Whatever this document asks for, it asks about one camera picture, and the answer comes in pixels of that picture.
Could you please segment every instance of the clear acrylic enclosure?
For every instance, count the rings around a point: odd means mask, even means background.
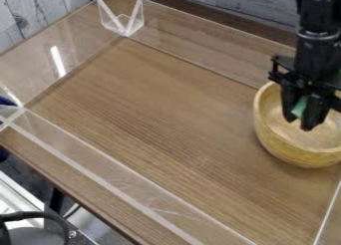
[[[339,166],[279,163],[254,138],[275,53],[294,50],[148,0],[97,0],[1,56],[17,108],[0,142],[129,205],[100,213],[145,243],[147,230],[164,244],[338,244]]]

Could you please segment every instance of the black cable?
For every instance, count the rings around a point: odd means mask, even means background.
[[[0,228],[4,230],[2,235],[4,235],[4,243],[1,245],[10,245],[10,240],[9,240],[9,235],[8,235],[8,229],[5,227],[6,222],[13,222],[13,221],[21,221],[25,219],[32,219],[32,218],[45,218],[49,220],[53,220],[56,223],[59,223],[60,227],[63,228],[64,232],[64,245],[69,244],[69,227],[67,224],[67,221],[54,214],[46,213],[46,212],[33,212],[33,211],[20,211],[16,213],[10,214],[2,214],[0,215]]]
[[[77,207],[68,214],[64,215],[64,218],[68,219],[79,211],[80,208],[81,206],[77,205]]]

